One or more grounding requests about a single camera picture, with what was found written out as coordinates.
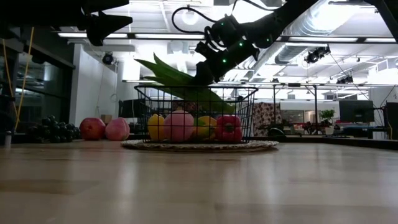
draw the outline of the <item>woven placemat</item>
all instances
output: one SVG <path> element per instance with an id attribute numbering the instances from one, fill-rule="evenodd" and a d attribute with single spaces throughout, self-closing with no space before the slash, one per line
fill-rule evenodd
<path id="1" fill-rule="evenodd" d="M 144 143 L 141 140 L 128 140 L 121 143 L 127 149 L 164 152 L 259 152 L 277 150 L 275 141 L 251 141 L 242 144 L 167 144 Z"/>

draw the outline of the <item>wire basket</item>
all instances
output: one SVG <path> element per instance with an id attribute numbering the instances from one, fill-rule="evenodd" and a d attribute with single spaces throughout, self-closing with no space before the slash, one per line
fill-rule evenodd
<path id="1" fill-rule="evenodd" d="M 144 142 L 248 143 L 255 87 L 139 85 Z"/>

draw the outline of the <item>apple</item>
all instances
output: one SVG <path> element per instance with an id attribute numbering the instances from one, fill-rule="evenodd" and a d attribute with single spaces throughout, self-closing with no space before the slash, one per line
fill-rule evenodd
<path id="1" fill-rule="evenodd" d="M 130 135 L 130 127 L 124 118 L 113 119 L 105 128 L 106 138 L 111 141 L 123 141 Z"/>
<path id="2" fill-rule="evenodd" d="M 84 140 L 100 140 L 105 134 L 105 124 L 99 118 L 86 118 L 80 123 L 80 134 Z"/>

